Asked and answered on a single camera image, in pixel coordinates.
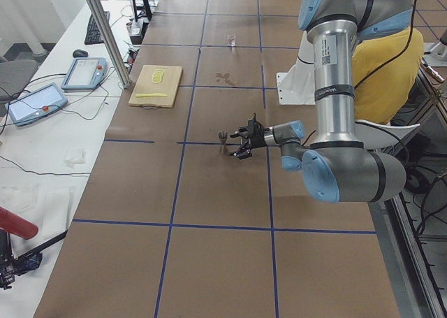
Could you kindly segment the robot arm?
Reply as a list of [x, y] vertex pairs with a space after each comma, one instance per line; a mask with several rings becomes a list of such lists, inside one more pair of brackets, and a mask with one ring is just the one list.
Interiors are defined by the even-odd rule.
[[314, 50], [316, 138], [302, 145], [304, 127], [293, 121], [264, 127], [256, 119], [237, 130], [246, 159], [253, 149], [278, 145], [281, 165], [300, 171], [308, 193], [325, 202], [386, 201], [404, 187], [395, 157], [369, 152], [355, 133], [352, 54], [356, 44], [396, 34], [411, 21], [411, 0], [302, 0], [298, 25]]

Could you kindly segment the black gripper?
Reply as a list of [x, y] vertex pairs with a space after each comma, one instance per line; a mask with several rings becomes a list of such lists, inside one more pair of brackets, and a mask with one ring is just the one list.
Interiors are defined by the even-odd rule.
[[254, 116], [248, 121], [247, 126], [239, 127], [235, 133], [230, 135], [230, 137], [243, 140], [236, 151], [228, 153], [229, 156], [237, 157], [239, 160], [252, 157], [252, 148], [265, 147], [264, 127], [257, 120], [256, 113], [254, 113]]

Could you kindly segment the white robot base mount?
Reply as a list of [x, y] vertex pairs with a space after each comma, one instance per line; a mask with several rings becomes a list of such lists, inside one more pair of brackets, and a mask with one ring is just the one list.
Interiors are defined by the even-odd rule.
[[277, 73], [279, 104], [314, 105], [314, 47], [302, 35], [296, 63], [287, 73]]

